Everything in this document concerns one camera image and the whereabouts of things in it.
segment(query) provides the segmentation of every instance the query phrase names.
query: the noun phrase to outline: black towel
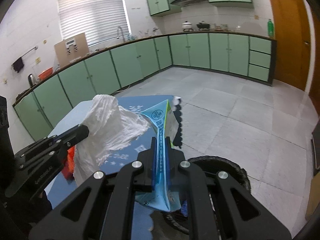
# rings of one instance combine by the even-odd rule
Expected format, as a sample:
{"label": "black towel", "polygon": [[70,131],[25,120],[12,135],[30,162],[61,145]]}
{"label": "black towel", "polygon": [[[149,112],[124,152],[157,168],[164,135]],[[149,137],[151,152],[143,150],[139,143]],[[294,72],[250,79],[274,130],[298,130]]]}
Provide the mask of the black towel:
{"label": "black towel", "polygon": [[20,70],[24,67],[24,63],[23,63],[23,61],[22,61],[22,57],[18,58],[18,59],[12,64],[12,66],[13,66],[13,69],[19,73]]}

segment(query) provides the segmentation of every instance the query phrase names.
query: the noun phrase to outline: screw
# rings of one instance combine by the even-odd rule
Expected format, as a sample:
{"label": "screw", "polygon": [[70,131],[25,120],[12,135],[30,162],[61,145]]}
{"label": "screw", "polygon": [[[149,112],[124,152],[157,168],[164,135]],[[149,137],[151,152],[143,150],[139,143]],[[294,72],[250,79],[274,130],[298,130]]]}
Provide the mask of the screw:
{"label": "screw", "polygon": [[142,166],[142,162],[140,161],[134,161],[132,164],[132,167],[134,168],[140,168]]}
{"label": "screw", "polygon": [[219,171],[218,177],[220,179],[226,179],[228,177],[228,173],[226,173],[225,171]]}
{"label": "screw", "polygon": [[93,177],[94,177],[95,179],[101,179],[101,178],[103,178],[103,176],[104,176],[104,174],[103,174],[102,171],[96,171],[96,172],[93,174]]}
{"label": "screw", "polygon": [[180,162],[180,166],[181,166],[182,168],[188,168],[188,167],[190,167],[190,162],[188,162],[188,161],[182,161],[182,162]]}

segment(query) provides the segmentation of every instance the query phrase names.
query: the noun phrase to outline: faucet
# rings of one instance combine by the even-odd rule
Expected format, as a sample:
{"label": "faucet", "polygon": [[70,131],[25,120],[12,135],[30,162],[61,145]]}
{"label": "faucet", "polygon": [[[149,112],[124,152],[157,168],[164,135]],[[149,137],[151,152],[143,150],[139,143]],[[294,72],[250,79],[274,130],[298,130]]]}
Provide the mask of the faucet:
{"label": "faucet", "polygon": [[117,39],[120,38],[120,37],[119,37],[119,29],[120,29],[120,31],[121,31],[121,36],[122,36],[123,43],[125,43],[125,39],[124,39],[124,35],[123,35],[123,30],[122,30],[122,28],[121,28],[120,26],[118,26],[118,28],[117,28],[117,35],[118,35]]}

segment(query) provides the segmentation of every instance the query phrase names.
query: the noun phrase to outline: white cloth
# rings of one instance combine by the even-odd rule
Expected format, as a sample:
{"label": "white cloth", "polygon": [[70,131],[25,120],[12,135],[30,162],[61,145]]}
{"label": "white cloth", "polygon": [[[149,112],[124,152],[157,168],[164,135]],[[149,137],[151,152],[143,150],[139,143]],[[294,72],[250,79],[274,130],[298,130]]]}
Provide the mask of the white cloth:
{"label": "white cloth", "polygon": [[96,95],[93,105],[82,124],[89,136],[76,145],[74,178],[77,186],[99,170],[110,150],[121,150],[149,128],[149,123],[139,115],[118,105],[109,95]]}

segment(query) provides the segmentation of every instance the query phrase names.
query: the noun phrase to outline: drawer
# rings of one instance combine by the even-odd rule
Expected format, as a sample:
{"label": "drawer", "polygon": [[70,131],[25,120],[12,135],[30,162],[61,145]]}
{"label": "drawer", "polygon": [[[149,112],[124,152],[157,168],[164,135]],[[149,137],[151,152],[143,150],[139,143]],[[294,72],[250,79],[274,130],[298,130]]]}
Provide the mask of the drawer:
{"label": "drawer", "polygon": [[250,37],[250,49],[271,54],[271,41]]}
{"label": "drawer", "polygon": [[256,79],[263,80],[263,81],[268,81],[269,69],[250,64],[249,65],[249,77],[253,77]]}
{"label": "drawer", "polygon": [[271,55],[250,50],[250,64],[270,68]]}

